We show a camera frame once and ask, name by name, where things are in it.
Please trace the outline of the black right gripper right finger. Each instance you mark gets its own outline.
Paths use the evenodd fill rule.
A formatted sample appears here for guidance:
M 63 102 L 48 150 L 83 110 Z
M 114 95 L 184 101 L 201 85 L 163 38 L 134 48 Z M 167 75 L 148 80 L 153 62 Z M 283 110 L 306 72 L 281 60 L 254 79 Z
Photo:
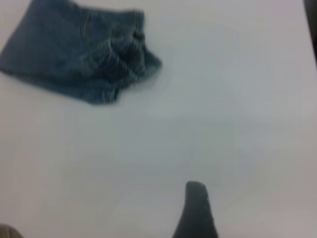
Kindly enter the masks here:
M 174 238 L 217 238 L 206 186 L 189 181 L 185 187 L 185 203 Z

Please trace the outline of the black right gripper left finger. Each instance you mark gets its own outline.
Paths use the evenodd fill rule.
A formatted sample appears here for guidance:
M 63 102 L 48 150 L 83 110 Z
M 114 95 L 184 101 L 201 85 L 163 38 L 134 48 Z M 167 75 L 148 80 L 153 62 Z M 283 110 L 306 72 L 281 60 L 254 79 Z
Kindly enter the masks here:
M 13 227 L 0 224 L 0 238 L 24 238 L 24 236 Z

